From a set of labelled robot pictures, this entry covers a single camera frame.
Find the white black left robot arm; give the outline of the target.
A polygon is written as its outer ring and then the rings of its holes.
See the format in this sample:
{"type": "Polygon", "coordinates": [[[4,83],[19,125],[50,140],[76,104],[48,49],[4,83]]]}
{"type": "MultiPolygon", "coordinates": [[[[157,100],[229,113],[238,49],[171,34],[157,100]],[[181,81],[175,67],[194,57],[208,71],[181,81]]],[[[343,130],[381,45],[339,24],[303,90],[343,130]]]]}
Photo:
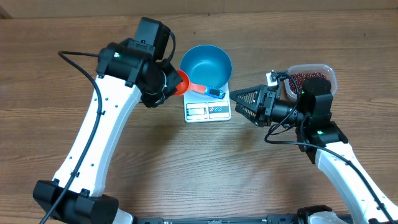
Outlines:
{"type": "Polygon", "coordinates": [[[143,17],[135,36],[112,42],[97,54],[94,92],[70,152],[51,180],[36,183],[33,197],[45,218],[64,223],[134,223],[116,198],[104,194],[114,150],[134,108],[155,108],[182,79],[165,56],[173,32],[143,17]]]}

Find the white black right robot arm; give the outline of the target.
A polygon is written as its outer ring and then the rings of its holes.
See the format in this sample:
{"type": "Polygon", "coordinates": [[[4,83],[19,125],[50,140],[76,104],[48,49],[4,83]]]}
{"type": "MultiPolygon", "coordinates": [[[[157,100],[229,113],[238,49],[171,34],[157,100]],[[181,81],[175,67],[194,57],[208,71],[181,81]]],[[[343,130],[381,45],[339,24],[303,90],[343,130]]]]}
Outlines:
{"type": "Polygon", "coordinates": [[[305,80],[295,104],[281,101],[277,90],[259,85],[235,90],[235,110],[256,126],[269,127],[265,142],[280,126],[296,129],[294,145],[330,180],[355,223],[397,223],[397,205],[383,194],[356,158],[348,138],[331,120],[330,81],[305,80]]]}

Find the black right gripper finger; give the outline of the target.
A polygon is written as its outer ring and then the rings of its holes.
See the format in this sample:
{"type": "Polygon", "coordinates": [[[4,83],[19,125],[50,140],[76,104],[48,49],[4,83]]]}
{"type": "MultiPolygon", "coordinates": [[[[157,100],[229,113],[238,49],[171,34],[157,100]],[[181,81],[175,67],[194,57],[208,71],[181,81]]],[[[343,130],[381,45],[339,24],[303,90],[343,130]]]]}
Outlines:
{"type": "Polygon", "coordinates": [[[231,91],[229,97],[237,104],[243,106],[254,106],[257,104],[264,85],[253,86],[241,90],[231,91]]]}
{"type": "Polygon", "coordinates": [[[250,122],[252,122],[256,126],[264,127],[264,121],[261,119],[260,113],[253,112],[240,104],[237,104],[235,106],[235,111],[238,112],[239,114],[243,115],[246,119],[248,119],[250,122]]]}

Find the red measuring scoop blue handle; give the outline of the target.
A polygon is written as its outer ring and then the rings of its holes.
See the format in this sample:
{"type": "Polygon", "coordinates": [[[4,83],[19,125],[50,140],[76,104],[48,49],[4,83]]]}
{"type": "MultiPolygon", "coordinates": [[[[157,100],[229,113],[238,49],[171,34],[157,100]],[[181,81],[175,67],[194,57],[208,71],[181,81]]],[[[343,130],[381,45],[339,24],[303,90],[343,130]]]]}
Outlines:
{"type": "Polygon", "coordinates": [[[189,90],[221,100],[226,96],[226,93],[223,90],[192,83],[188,75],[182,70],[177,70],[177,73],[182,78],[182,82],[176,86],[177,91],[174,93],[174,96],[182,96],[189,90]]]}

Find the blue plastic bowl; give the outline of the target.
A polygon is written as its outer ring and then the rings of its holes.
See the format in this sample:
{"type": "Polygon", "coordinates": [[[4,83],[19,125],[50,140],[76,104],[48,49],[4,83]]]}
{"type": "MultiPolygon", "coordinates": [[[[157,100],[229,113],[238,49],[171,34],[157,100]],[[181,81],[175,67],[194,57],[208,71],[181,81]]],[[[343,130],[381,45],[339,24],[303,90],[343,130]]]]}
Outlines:
{"type": "Polygon", "coordinates": [[[229,55],[215,45],[197,45],[181,59],[180,69],[196,84],[223,88],[231,79],[233,63],[229,55]]]}

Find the red adzuki beans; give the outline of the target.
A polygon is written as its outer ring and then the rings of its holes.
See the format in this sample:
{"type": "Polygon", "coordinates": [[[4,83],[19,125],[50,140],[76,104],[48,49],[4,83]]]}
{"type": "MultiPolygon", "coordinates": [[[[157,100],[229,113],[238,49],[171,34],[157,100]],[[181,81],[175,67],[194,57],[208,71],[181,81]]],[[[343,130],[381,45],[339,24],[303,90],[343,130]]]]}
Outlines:
{"type": "Polygon", "coordinates": [[[289,87],[291,91],[296,94],[297,90],[302,90],[302,85],[305,80],[309,78],[322,78],[326,79],[326,76],[322,73],[314,72],[314,73],[295,73],[291,75],[292,79],[289,79],[289,87]]]}

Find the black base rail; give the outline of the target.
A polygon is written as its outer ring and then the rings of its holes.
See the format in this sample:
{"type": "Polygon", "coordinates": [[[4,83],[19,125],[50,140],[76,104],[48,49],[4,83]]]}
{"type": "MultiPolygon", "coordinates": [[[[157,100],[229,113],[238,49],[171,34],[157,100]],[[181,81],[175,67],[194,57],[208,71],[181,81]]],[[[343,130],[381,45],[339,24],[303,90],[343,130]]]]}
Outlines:
{"type": "Polygon", "coordinates": [[[135,218],[133,223],[137,224],[299,224],[297,215],[273,214],[266,217],[234,217],[234,218],[135,218]]]}

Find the white digital kitchen scale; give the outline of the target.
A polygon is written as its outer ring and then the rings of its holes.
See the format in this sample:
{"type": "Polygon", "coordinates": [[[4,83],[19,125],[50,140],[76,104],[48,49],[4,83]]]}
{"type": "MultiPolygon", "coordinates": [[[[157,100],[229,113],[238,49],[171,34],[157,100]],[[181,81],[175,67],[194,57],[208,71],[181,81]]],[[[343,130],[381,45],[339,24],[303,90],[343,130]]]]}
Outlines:
{"type": "Polygon", "coordinates": [[[189,90],[183,96],[184,118],[187,123],[205,123],[229,121],[231,119],[231,103],[229,86],[221,88],[226,96],[221,100],[189,90]]]}

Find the clear plastic food container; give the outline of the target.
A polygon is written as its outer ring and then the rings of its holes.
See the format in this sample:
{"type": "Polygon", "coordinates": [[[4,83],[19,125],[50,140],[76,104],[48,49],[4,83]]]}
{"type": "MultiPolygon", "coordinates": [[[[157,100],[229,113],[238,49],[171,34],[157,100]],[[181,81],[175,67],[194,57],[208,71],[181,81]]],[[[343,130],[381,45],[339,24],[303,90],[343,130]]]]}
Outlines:
{"type": "MultiPolygon", "coordinates": [[[[309,83],[311,83],[311,84],[314,84],[314,83],[319,84],[320,83],[321,85],[324,85],[326,82],[329,82],[330,92],[332,95],[334,95],[338,89],[338,82],[337,82],[334,70],[329,65],[320,64],[320,63],[302,64],[302,65],[294,65],[288,69],[288,73],[290,76],[295,73],[314,73],[314,72],[324,74],[326,76],[326,79],[317,78],[317,77],[309,78],[304,81],[304,83],[302,85],[302,90],[301,91],[297,90],[297,91],[304,93],[303,86],[307,87],[309,83]]],[[[294,94],[291,91],[291,89],[289,87],[289,78],[284,80],[284,85],[285,85],[285,92],[286,92],[288,100],[291,102],[296,102],[297,94],[294,94]]]]}

